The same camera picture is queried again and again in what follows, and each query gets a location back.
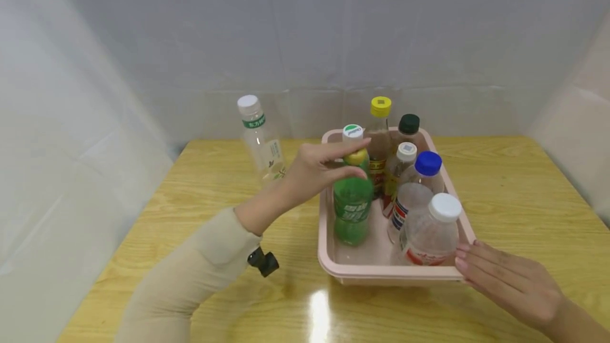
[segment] white bottle cap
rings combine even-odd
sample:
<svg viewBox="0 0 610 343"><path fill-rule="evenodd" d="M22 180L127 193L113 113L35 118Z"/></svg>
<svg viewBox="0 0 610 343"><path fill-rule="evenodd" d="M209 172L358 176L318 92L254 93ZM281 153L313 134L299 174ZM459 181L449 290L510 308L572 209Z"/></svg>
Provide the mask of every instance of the white bottle cap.
<svg viewBox="0 0 610 343"><path fill-rule="evenodd" d="M462 204L450 194L436 194L428 205L430 214L440 222L454 222L462 213Z"/></svg>
<svg viewBox="0 0 610 343"><path fill-rule="evenodd" d="M344 127L343 142L358 141L364 137L364 128L358 125L347 125Z"/></svg>
<svg viewBox="0 0 610 343"><path fill-rule="evenodd" d="M261 103L256 95L248 94L237 100L237 108L241 115L254 115L261 110Z"/></svg>
<svg viewBox="0 0 610 343"><path fill-rule="evenodd" d="M411 142L402 142L398 145L396 157L401 162L413 162L417 158L417 146Z"/></svg>

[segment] plastic bottle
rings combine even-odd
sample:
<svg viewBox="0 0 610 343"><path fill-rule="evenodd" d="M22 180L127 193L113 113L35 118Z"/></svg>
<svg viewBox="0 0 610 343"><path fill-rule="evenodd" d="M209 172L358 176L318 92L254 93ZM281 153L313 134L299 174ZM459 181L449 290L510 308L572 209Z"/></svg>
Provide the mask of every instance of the plastic bottle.
<svg viewBox="0 0 610 343"><path fill-rule="evenodd" d="M398 178L398 190L392 214L388 220L388 237L395 242L398 231L410 211L425 207L436 194L445 191L440 175L441 157L432 151L423 151L416 163Z"/></svg>
<svg viewBox="0 0 610 343"><path fill-rule="evenodd" d="M264 187L286 173L280 140L275 128L266 119L256 95L244 95L238 99L237 108L245 127L244 141Z"/></svg>
<svg viewBox="0 0 610 343"><path fill-rule="evenodd" d="M400 229L392 248L393 265L440 265L450 258L459 242L456 221L462 204L450 194L436 194L428 207L413 212Z"/></svg>
<svg viewBox="0 0 610 343"><path fill-rule="evenodd" d="M400 123L398 123L398 133L392 134L393 154L396 154L398 145L403 142L411 142L417 146L418 150L423 151L423 146L420 146L421 136L418 135L419 126L420 118L417 115L405 114L401 117Z"/></svg>
<svg viewBox="0 0 610 343"><path fill-rule="evenodd" d="M392 140L388 127L388 116L391 109L391 99L387 97L373 98L371 100L371 114L374 120L364 129L365 136L371 138L371 142L366 149L369 151L369 168L374 183L374 199L383 195L385 162L392 153Z"/></svg>
<svg viewBox="0 0 610 343"><path fill-rule="evenodd" d="M411 142L403 142L398 145L396 155L388 159L385 166L384 195L382 198L382 212L388 218L392 214L392 206L396 199L398 189L398 178L416 161L417 147Z"/></svg>
<svg viewBox="0 0 610 343"><path fill-rule="evenodd" d="M364 130L358 125L347 125L343 140L362 139ZM362 149L344 157L344 163L360 166L368 179L347 178L333 186L335 235L348 245L360 245L369 233L369 211L373 201L373 181L369 174L369 154Z"/></svg>

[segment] beige sleeve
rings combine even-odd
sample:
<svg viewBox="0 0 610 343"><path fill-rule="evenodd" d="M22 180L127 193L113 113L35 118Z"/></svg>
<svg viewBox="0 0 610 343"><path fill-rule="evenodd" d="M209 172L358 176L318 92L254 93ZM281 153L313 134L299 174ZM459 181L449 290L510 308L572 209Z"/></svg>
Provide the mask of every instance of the beige sleeve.
<svg viewBox="0 0 610 343"><path fill-rule="evenodd" d="M116 343L188 343L190 318L248 266L261 238L232 208L220 211L152 268L125 309Z"/></svg>

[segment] wooden table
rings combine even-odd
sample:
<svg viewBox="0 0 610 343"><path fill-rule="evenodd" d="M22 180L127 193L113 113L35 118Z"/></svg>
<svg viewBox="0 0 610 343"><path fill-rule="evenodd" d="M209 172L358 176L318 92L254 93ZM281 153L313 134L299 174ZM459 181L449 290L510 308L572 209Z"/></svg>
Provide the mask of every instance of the wooden table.
<svg viewBox="0 0 610 343"><path fill-rule="evenodd" d="M288 159L304 141L282 142ZM526 137L434 138L479 239L544 263L610 327L610 232ZM257 191L240 141L193 141L93 285L59 342L112 342L133 289L223 207ZM544 342L465 286L343 287L318 264L318 199L282 216L249 270L193 317L193 342Z"/></svg>

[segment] dark green bottle cap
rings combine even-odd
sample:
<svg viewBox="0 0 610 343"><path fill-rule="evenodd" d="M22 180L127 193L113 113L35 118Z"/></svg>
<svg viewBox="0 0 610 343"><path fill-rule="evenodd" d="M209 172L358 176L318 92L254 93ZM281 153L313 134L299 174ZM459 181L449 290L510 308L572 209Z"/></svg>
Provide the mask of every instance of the dark green bottle cap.
<svg viewBox="0 0 610 343"><path fill-rule="evenodd" d="M398 131L402 134L415 134L419 131L419 117L414 114L405 114L398 123Z"/></svg>

